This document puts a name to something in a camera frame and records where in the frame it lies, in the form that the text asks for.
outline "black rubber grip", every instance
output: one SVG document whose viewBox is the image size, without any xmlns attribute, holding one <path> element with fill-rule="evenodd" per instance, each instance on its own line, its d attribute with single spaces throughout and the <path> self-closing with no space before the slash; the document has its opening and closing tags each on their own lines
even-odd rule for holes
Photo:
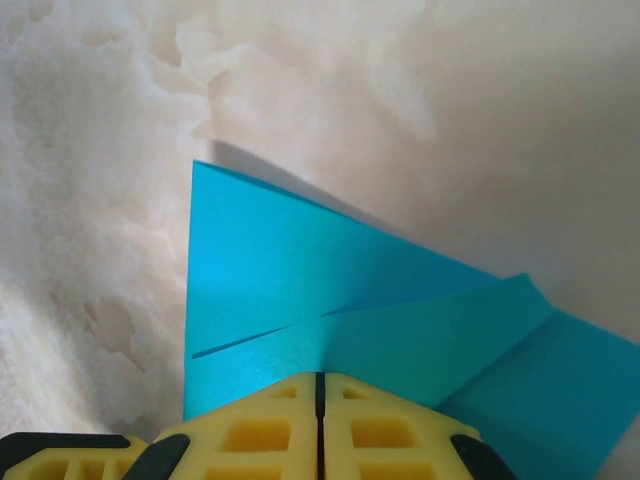
<svg viewBox="0 0 640 480">
<path fill-rule="evenodd" d="M 171 435 L 149 445 L 138 457 L 122 480 L 169 480 L 189 448 L 189 437 Z"/>
<path fill-rule="evenodd" d="M 453 435 L 451 443 L 473 480 L 518 480 L 502 458 L 486 443 L 467 435 Z"/>
</svg>

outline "white textured wall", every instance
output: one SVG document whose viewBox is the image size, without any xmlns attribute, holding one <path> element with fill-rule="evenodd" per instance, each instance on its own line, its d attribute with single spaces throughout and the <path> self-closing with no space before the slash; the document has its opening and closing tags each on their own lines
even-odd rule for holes
<svg viewBox="0 0 640 480">
<path fill-rule="evenodd" d="M 209 138 L 640 340 L 639 24 L 636 0 L 0 0 L 0 434 L 178 421 Z"/>
</svg>

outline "rectangular hole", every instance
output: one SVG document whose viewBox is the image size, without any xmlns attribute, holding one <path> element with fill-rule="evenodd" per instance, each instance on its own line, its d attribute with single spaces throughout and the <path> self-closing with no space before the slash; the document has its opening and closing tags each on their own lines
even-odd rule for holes
<svg viewBox="0 0 640 480">
<path fill-rule="evenodd" d="M 131 462 L 131 461 L 120 461 L 120 462 L 117 462 L 116 463 L 116 469 L 117 469 L 117 472 L 118 472 L 118 478 L 122 479 L 122 477 L 124 477 L 125 474 L 131 468 L 131 465 L 133 465 L 133 462 Z"/>
<path fill-rule="evenodd" d="M 291 425 L 286 420 L 243 419 L 229 428 L 223 452 L 274 452 L 289 448 Z"/>
<path fill-rule="evenodd" d="M 360 480 L 438 480 L 425 463 L 375 463 L 359 465 Z"/>
<path fill-rule="evenodd" d="M 347 400 L 361 400 L 363 398 L 367 398 L 367 396 L 364 393 L 359 392 L 358 390 L 351 387 L 345 388 L 342 391 L 342 396 Z"/>
<path fill-rule="evenodd" d="M 80 475 L 78 480 L 102 480 L 104 473 L 104 462 L 99 460 L 88 460 L 80 462 Z"/>
<path fill-rule="evenodd" d="M 409 422 L 402 418 L 373 417 L 351 421 L 353 446 L 356 448 L 417 447 L 418 437 Z"/>
<path fill-rule="evenodd" d="M 51 460 L 35 467 L 29 474 L 29 480 L 64 480 L 69 462 Z"/>
<path fill-rule="evenodd" d="M 298 390 L 296 387 L 289 387 L 283 390 L 277 391 L 271 398 L 296 398 L 298 396 Z"/>
<path fill-rule="evenodd" d="M 207 470 L 206 480 L 280 480 L 282 469 L 264 467 L 212 467 Z"/>
</svg>

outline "folded paper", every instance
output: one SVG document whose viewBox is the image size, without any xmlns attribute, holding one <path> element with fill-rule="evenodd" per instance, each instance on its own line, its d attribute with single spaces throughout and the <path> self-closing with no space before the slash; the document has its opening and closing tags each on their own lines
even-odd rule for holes
<svg viewBox="0 0 640 480">
<path fill-rule="evenodd" d="M 300 370 L 481 429 L 521 479 L 591 478 L 640 407 L 636 345 L 497 279 L 213 165 L 193 171 L 185 418 Z"/>
</svg>

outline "yellow plastic part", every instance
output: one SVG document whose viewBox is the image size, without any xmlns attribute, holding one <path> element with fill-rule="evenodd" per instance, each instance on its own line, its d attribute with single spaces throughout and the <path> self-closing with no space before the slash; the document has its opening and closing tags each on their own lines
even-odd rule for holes
<svg viewBox="0 0 640 480">
<path fill-rule="evenodd" d="M 171 480 L 315 480 L 315 374 L 289 377 L 165 431 L 191 443 Z"/>
<path fill-rule="evenodd" d="M 449 438 L 478 431 L 341 374 L 327 374 L 327 480 L 473 480 Z"/>
<path fill-rule="evenodd" d="M 189 437 L 169 480 L 473 480 L 452 435 L 478 431 L 341 374 L 303 373 L 163 432 Z M 46 449 L 3 480 L 120 480 L 146 447 Z"/>
<path fill-rule="evenodd" d="M 3 480 L 120 480 L 147 447 L 127 437 L 128 448 L 47 448 L 7 470 Z"/>
</svg>

